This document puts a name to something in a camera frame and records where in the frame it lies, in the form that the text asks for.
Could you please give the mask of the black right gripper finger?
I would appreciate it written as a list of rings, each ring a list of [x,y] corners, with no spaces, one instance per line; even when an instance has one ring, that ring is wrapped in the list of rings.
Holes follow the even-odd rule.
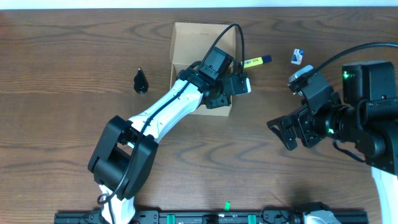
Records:
[[[299,129],[298,125],[299,115],[295,114],[288,114],[284,116],[280,116],[275,119],[275,125],[273,125],[274,129],[280,131],[282,129]]]
[[[287,150],[292,151],[297,147],[296,133],[294,129],[282,129],[280,131],[274,129],[275,120],[267,122],[268,128],[282,141]]]

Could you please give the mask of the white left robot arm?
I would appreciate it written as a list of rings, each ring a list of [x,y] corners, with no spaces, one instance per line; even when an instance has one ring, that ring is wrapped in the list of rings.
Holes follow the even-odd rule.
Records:
[[[149,177],[161,139],[200,105],[215,109],[230,104],[231,82],[242,65],[212,47],[203,60],[181,70],[172,88],[140,114],[111,118],[88,162],[102,191],[98,203],[107,223],[129,223],[135,215],[134,197]]]

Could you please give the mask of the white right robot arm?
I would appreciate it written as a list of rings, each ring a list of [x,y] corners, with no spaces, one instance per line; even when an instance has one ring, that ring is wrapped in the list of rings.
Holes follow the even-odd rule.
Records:
[[[397,90],[392,63],[375,60],[342,66],[343,96],[320,72],[307,65],[289,78],[289,85],[303,81],[299,109],[270,120],[268,128],[288,150],[297,139],[311,148],[325,138],[351,142],[363,158],[343,153],[371,166],[379,195],[383,223],[397,223]]]

